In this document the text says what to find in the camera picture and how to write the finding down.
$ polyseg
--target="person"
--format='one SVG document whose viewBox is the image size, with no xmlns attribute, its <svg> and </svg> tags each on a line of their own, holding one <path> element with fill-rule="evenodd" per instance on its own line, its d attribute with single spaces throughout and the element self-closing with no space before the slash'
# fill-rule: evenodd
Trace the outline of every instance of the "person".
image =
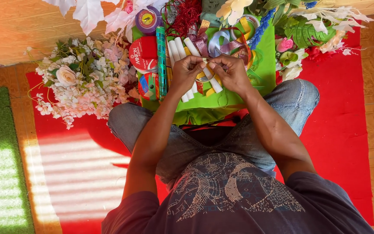
<svg viewBox="0 0 374 234">
<path fill-rule="evenodd" d="M 189 70 L 191 64 L 198 65 Z M 213 146 L 172 125 L 181 96 L 205 67 L 195 56 L 175 63 L 154 115 L 129 103 L 112 109 L 108 125 L 132 158 L 122 202 L 102 222 L 102 233 L 374 233 L 347 193 L 316 173 L 299 139 L 318 104 L 317 88 L 288 80 L 262 97 L 241 59 L 221 55 L 209 66 L 249 115 Z M 275 179 L 275 165 L 285 184 Z M 156 174 L 170 189 L 161 205 Z"/>
</svg>

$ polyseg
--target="pink rose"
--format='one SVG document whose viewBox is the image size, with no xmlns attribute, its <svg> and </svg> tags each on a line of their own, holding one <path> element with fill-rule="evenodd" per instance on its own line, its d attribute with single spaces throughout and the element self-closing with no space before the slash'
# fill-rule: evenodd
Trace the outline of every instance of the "pink rose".
<svg viewBox="0 0 374 234">
<path fill-rule="evenodd" d="M 132 1 L 127 1 L 126 2 L 126 7 L 125 7 L 126 13 L 131 13 L 133 11 L 133 4 Z"/>
<path fill-rule="evenodd" d="M 276 46 L 276 50 L 282 53 L 287 51 L 288 49 L 291 49 L 293 45 L 294 42 L 292 41 L 292 39 L 288 40 L 287 38 L 284 38 L 278 43 L 278 45 Z"/>
</svg>

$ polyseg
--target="artificial grass mat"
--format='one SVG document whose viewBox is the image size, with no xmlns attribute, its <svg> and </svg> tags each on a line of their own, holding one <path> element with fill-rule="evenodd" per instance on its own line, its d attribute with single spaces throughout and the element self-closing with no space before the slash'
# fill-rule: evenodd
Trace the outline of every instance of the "artificial grass mat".
<svg viewBox="0 0 374 234">
<path fill-rule="evenodd" d="M 0 234 L 2 233 L 34 233 L 7 88 L 0 88 Z"/>
</svg>

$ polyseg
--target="dark t-shirt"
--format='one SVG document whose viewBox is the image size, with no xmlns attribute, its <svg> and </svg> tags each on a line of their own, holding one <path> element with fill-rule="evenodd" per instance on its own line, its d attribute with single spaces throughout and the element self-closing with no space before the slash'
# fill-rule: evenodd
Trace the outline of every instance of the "dark t-shirt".
<svg viewBox="0 0 374 234">
<path fill-rule="evenodd" d="M 309 172 L 284 185 L 231 153 L 197 158 L 160 205 L 152 192 L 123 199 L 104 234 L 374 233 L 337 184 Z"/>
</svg>

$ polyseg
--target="hand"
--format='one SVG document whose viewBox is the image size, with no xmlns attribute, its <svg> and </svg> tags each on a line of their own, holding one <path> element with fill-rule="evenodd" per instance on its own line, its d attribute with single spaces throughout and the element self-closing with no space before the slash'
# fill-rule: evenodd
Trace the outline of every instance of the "hand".
<svg viewBox="0 0 374 234">
<path fill-rule="evenodd" d="M 197 64 L 192 70 L 190 70 L 190 64 Z M 206 64 L 203 62 L 203 58 L 188 55 L 174 63 L 174 69 L 172 70 L 172 82 L 169 87 L 169 92 L 174 93 L 177 98 L 181 98 L 187 91 L 193 87 L 193 83 L 196 80 L 196 76 L 203 71 Z"/>
<path fill-rule="evenodd" d="M 223 65 L 228 67 L 227 72 L 223 70 Z M 249 88 L 253 89 L 242 59 L 222 54 L 211 59 L 209 66 L 219 76 L 223 85 L 242 99 Z"/>
</svg>

